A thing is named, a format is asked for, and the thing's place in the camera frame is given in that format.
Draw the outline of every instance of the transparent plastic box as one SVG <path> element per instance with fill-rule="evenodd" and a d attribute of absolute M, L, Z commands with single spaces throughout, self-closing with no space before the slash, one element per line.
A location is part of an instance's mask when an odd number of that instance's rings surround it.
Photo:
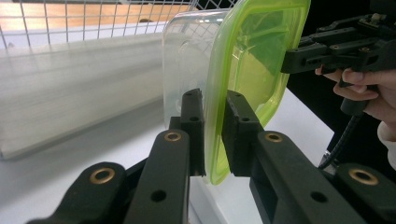
<path fill-rule="evenodd" d="M 280 72 L 285 52 L 297 47 L 309 4 L 309 0 L 241 0 L 230 11 L 178 14 L 165 28 L 165 122 L 179 116 L 185 91 L 202 90 L 205 168 L 212 184 L 230 173 L 221 143 L 227 90 L 245 95 L 262 126 L 268 123 L 289 77 Z"/>

